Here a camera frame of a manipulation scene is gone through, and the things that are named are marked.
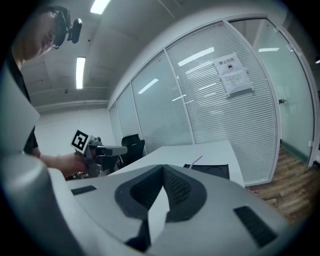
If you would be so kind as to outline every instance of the black office chair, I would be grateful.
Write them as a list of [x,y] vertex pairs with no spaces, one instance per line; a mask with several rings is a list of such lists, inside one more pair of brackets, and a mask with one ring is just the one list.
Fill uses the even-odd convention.
[[121,145],[128,148],[127,153],[121,155],[119,169],[139,160],[143,156],[145,140],[139,138],[138,134],[129,135],[122,138]]

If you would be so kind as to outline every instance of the man's arm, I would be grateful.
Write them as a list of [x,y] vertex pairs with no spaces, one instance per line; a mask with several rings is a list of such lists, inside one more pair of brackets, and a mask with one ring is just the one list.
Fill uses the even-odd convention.
[[86,172],[85,159],[78,154],[70,153],[61,156],[41,154],[38,147],[32,150],[32,155],[39,158],[47,167],[60,170],[63,176],[69,177],[78,172]]

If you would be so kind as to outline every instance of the person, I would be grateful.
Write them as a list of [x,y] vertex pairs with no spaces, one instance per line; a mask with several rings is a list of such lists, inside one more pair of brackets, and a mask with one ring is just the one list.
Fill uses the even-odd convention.
[[[25,62],[43,56],[51,49],[58,49],[65,40],[71,27],[70,12],[62,6],[41,9],[32,15],[12,43],[6,62],[16,84],[30,101],[21,68]],[[71,153],[62,156],[50,156],[41,153],[33,128],[24,147],[26,154],[39,158],[47,167],[56,168],[65,178],[86,171],[86,162],[82,155]]]

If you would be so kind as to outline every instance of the white desk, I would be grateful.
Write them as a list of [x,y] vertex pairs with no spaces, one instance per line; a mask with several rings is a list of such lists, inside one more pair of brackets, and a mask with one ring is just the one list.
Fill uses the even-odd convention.
[[133,171],[150,165],[168,164],[183,167],[185,164],[192,164],[192,162],[200,156],[202,156],[202,158],[200,158],[195,165],[210,166],[228,164],[230,180],[238,183],[242,187],[245,186],[236,155],[228,140],[195,145],[162,146],[111,175]]

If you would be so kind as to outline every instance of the white blinds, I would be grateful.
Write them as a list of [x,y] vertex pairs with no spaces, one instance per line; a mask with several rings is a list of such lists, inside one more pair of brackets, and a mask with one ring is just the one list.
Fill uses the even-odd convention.
[[123,137],[139,134],[142,140],[130,85],[123,90],[116,103]]
[[181,95],[162,52],[132,80],[132,91],[145,147],[192,144]]
[[111,127],[112,127],[115,144],[117,146],[121,146],[121,140],[123,138],[123,135],[122,135],[121,126],[119,122],[116,103],[114,103],[113,106],[110,108],[109,115],[110,115]]
[[[167,50],[178,76],[195,142],[229,139],[245,184],[269,178],[276,154],[273,99],[254,54],[226,24],[192,33]],[[235,52],[254,87],[227,97],[212,60]]]

